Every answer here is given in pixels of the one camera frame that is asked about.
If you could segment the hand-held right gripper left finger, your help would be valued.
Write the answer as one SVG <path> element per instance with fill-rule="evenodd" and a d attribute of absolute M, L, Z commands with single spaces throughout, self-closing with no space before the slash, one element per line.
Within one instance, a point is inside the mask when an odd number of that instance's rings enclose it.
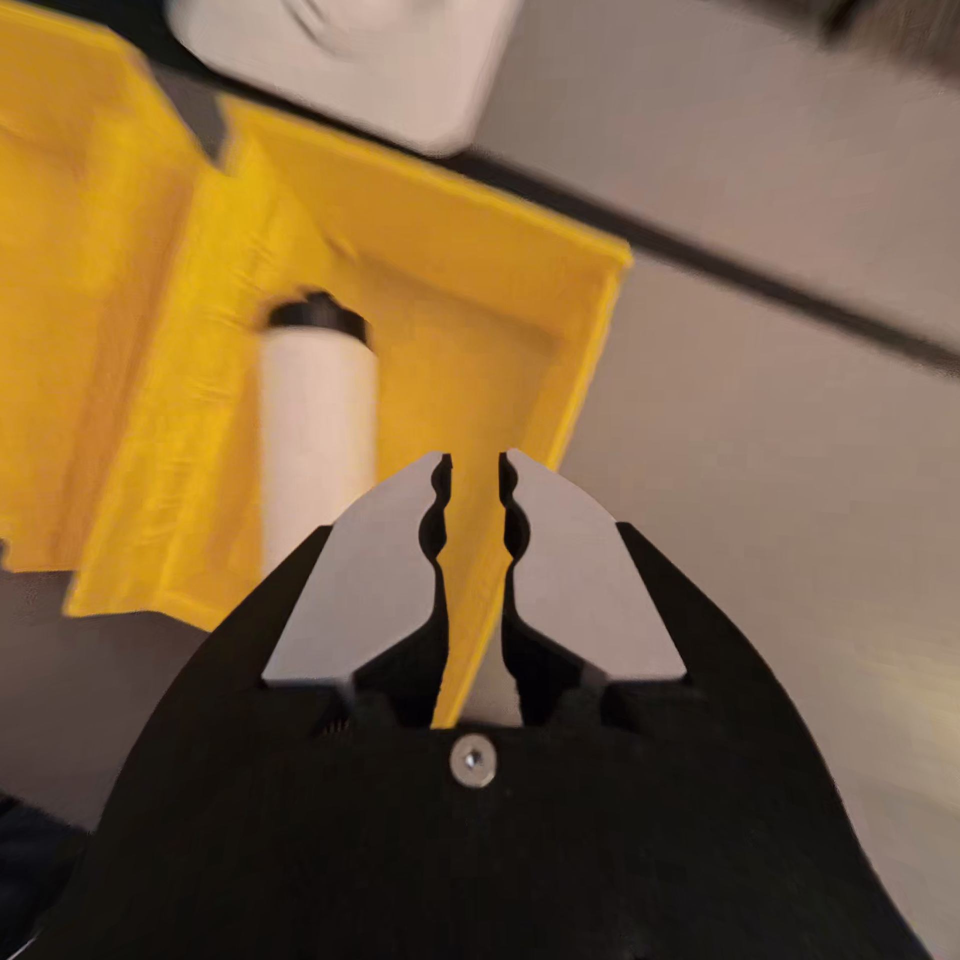
<path fill-rule="evenodd" d="M 261 674 L 272 689 L 334 690 L 353 708 L 383 696 L 404 727 L 428 728 L 450 652 L 439 556 L 452 458 L 429 452 L 335 521 Z"/>

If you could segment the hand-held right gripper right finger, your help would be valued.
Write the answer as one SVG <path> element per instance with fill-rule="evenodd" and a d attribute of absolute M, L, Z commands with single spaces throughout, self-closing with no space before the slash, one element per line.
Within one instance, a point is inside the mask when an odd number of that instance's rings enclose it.
<path fill-rule="evenodd" d="M 501 650 L 522 723 L 546 725 L 571 690 L 673 684 L 688 674 L 613 515 L 517 448 L 499 456 L 510 555 Z"/>

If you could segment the white plastic bottle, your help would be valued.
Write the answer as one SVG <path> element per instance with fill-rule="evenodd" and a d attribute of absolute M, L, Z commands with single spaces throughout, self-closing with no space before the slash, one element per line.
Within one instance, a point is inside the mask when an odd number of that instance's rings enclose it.
<path fill-rule="evenodd" d="M 378 357 L 350 320 L 260 336 L 262 575 L 377 483 Z"/>

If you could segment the black bottle lid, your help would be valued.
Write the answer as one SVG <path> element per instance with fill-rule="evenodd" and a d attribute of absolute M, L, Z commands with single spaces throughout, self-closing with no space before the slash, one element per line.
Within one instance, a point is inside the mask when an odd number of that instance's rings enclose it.
<path fill-rule="evenodd" d="M 327 291 L 311 291 L 274 307 L 267 318 L 266 330 L 332 331 L 373 349 L 366 318 L 343 306 Z"/>

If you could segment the yellow plastic bin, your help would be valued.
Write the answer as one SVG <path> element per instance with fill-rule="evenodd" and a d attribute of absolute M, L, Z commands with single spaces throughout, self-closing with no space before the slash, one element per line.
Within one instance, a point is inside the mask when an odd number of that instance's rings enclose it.
<path fill-rule="evenodd" d="M 625 242 L 399 151 L 227 97 L 64 602 L 211 631 L 258 582 L 256 334 L 323 289 L 372 326 L 380 478 L 451 455 L 439 562 L 451 726 L 508 564 L 498 456 L 557 469 L 607 339 Z"/>
<path fill-rule="evenodd" d="M 115 33 L 1 6 L 4 565 L 75 570 L 201 149 Z"/>

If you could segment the dark printed cloth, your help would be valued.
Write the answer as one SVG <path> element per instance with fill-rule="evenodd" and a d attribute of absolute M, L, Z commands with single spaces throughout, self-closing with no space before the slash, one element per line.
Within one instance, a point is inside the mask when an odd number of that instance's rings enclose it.
<path fill-rule="evenodd" d="M 1 957 L 37 935 L 64 895 L 90 834 L 19 798 L 1 796 Z"/>

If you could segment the white stand base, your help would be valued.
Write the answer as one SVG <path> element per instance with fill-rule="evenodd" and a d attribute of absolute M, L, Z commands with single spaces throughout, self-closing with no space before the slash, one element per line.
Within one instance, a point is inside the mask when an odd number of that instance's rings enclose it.
<path fill-rule="evenodd" d="M 469 146 L 519 1 L 174 1 L 205 66 L 427 157 Z"/>

